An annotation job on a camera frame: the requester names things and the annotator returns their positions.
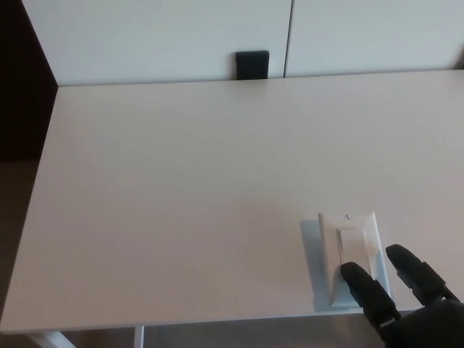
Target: switch plate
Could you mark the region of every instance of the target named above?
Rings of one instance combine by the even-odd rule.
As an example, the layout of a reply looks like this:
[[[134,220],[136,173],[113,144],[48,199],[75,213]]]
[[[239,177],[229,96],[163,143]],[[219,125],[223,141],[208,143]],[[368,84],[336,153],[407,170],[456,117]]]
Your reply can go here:
[[[385,258],[374,213],[364,215],[319,214],[324,264],[332,307],[358,308],[340,274],[340,265],[356,262],[390,294]]]

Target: white cabinet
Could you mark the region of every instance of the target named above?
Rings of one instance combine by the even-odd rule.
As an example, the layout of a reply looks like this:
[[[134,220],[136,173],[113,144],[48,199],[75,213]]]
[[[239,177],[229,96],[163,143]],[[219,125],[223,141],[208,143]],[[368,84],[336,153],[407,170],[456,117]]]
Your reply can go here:
[[[226,80],[235,51],[283,76],[291,0],[24,0],[58,84]]]
[[[450,69],[462,0],[295,0],[287,76]]]

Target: table top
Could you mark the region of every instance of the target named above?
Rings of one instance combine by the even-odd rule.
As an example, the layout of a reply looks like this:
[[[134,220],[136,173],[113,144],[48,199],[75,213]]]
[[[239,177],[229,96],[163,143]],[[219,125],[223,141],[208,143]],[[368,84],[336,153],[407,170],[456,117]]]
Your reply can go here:
[[[61,87],[1,330],[326,314],[318,212],[463,297],[463,110],[457,71]]]

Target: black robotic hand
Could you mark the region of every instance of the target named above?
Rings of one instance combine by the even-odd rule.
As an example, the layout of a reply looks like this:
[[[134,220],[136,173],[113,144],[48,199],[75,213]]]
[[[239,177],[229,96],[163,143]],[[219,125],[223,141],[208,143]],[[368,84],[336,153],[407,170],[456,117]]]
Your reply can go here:
[[[464,304],[426,263],[400,245],[386,248],[398,276],[424,306],[402,317],[378,281],[354,262],[340,271],[352,296],[388,348],[464,347]]]

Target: dark wall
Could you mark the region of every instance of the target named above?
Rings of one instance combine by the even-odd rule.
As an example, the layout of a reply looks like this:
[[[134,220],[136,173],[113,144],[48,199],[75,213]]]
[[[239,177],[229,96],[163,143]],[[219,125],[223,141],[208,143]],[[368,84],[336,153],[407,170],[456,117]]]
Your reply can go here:
[[[20,0],[0,0],[0,161],[41,156],[58,85]]]

